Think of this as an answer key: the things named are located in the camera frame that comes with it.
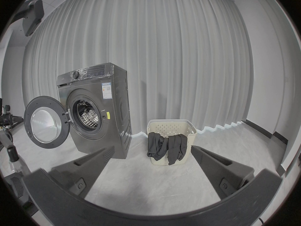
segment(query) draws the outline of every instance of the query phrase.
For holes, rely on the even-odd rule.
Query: washing machine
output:
[[[25,130],[40,147],[61,145],[70,132],[80,152],[115,146],[125,159],[132,138],[126,70],[106,63],[58,76],[60,102],[33,99],[24,114]]]

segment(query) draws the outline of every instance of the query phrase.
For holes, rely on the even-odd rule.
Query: laundry basket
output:
[[[190,150],[191,145],[194,142],[194,138],[197,134],[197,130],[188,120],[150,120],[147,128],[148,134],[150,132],[160,133],[163,137],[174,136],[178,134],[183,134],[187,137],[187,151],[182,160],[176,160],[174,165],[183,164],[186,162]],[[152,164],[155,165],[168,165],[168,151],[166,155],[160,160],[156,161],[153,157],[151,157]]]

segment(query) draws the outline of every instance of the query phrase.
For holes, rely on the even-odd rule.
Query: open door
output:
[[[69,112],[56,99],[49,96],[34,98],[24,113],[24,126],[28,137],[39,147],[55,148],[68,137]]]

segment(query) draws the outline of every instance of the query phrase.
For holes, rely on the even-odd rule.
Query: curtain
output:
[[[200,130],[242,120],[250,55],[231,0],[64,2],[26,46],[25,106],[58,99],[58,75],[106,62],[128,72],[134,134],[151,119],[187,119]]]

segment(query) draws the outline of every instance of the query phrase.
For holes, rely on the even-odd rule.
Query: floor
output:
[[[34,145],[23,126],[14,131],[13,138],[18,153],[31,171],[37,168],[49,171],[85,155],[77,151],[70,136],[55,149]],[[276,173],[285,150],[285,145],[277,138],[269,139],[244,123],[198,131],[194,145],[249,165],[254,168],[254,175],[264,168]],[[146,152],[146,135],[135,135],[127,158],[111,159],[85,199],[104,208],[140,215],[183,213],[220,200],[192,155],[185,164],[159,166],[151,163]],[[10,174],[5,149],[0,152],[0,169],[3,176]],[[296,165],[283,180],[274,200],[261,216],[263,220],[267,220],[281,204],[299,172]],[[42,226],[51,225],[40,212],[33,218]]]

